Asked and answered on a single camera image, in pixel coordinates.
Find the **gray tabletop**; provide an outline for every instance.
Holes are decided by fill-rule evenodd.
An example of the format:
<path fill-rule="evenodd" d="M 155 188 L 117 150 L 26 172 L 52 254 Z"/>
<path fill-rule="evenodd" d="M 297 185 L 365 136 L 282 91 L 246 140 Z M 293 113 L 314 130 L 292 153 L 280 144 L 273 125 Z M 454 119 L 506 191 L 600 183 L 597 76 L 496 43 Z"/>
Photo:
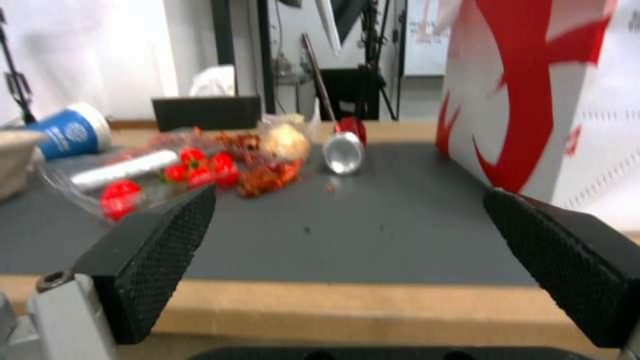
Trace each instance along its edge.
<path fill-rule="evenodd" d="M 186 276 L 534 285 L 484 213 L 484 186 L 432 145 L 370 145 L 351 177 L 327 173 L 314 149 L 303 173 L 257 199 L 221 193 Z M 67 268 L 107 230 L 34 177 L 0 205 L 0 274 Z"/>

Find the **wooden table edge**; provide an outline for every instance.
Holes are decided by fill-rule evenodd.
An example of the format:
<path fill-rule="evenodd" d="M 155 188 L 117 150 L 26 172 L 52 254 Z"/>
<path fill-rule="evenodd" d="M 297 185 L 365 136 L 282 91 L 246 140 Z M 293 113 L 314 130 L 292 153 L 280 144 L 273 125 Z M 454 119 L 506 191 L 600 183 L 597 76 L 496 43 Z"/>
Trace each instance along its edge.
<path fill-rule="evenodd" d="M 0 275 L 18 313 L 37 275 Z M 396 345 L 517 345 L 594 351 L 541 289 L 184 279 L 156 333 Z"/>

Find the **white wall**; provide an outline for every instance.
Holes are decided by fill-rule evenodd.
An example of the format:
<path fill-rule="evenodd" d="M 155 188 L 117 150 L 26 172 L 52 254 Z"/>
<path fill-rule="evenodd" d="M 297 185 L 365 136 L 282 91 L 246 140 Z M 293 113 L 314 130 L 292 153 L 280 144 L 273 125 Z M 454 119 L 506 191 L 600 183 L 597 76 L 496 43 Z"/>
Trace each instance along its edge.
<path fill-rule="evenodd" d="M 18 70 L 43 117 L 86 101 L 119 119 L 153 116 L 150 97 L 177 93 L 162 0 L 1 0 Z M 1 70 L 6 70 L 4 59 Z M 0 85 L 0 124 L 19 116 Z"/>
<path fill-rule="evenodd" d="M 188 95 L 193 77 L 218 64 L 211 0 L 164 0 L 164 10 L 178 82 Z"/>

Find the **plastic bag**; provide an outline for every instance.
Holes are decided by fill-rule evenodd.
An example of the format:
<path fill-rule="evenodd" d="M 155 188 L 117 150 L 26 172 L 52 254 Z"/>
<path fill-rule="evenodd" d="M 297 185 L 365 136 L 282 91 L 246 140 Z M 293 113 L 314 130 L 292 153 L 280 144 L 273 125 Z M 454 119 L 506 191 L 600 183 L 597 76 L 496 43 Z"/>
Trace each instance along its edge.
<path fill-rule="evenodd" d="M 158 134 L 144 147 L 77 156 L 39 166 L 71 201 L 109 221 L 199 186 L 233 187 L 239 169 L 223 147 L 199 131 Z"/>
<path fill-rule="evenodd" d="M 307 159 L 320 123 L 316 99 L 314 117 L 305 122 L 300 114 L 263 115 L 258 123 L 261 149 L 284 161 Z"/>

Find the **tripod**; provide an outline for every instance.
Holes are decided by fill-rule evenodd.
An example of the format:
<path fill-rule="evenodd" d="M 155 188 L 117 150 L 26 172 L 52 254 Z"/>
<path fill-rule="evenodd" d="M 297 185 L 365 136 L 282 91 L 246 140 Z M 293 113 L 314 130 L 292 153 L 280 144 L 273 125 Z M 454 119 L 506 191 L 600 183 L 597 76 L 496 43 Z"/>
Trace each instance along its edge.
<path fill-rule="evenodd" d="M 6 80 L 6 86 L 9 89 L 9 93 L 13 97 L 13 100 L 18 103 L 22 110 L 22 119 L 25 124 L 30 124 L 36 121 L 36 118 L 31 113 L 29 105 L 31 104 L 31 88 L 24 74 L 18 72 L 13 64 L 13 58 L 9 51 L 9 46 L 6 42 L 6 34 L 4 33 L 3 24 L 6 24 L 4 19 L 4 11 L 0 8 L 0 43 L 2 43 L 2 49 L 4 57 L 6 58 L 6 64 L 9 68 L 9 72 L 4 73 Z"/>
<path fill-rule="evenodd" d="M 373 108 L 378 108 L 380 101 L 379 93 L 382 93 L 391 119 L 397 121 L 397 114 L 394 113 L 391 101 L 385 90 L 386 82 L 380 74 L 380 55 L 382 53 L 382 45 L 386 40 L 384 34 L 385 28 L 387 27 L 389 4 L 392 1 L 393 0 L 387 0 L 385 3 L 380 34 L 376 31 L 378 0 L 370 0 L 362 11 L 365 63 L 358 66 L 362 79 L 362 88 L 360 89 L 355 112 L 358 119 L 372 119 L 371 114 L 377 113 Z"/>

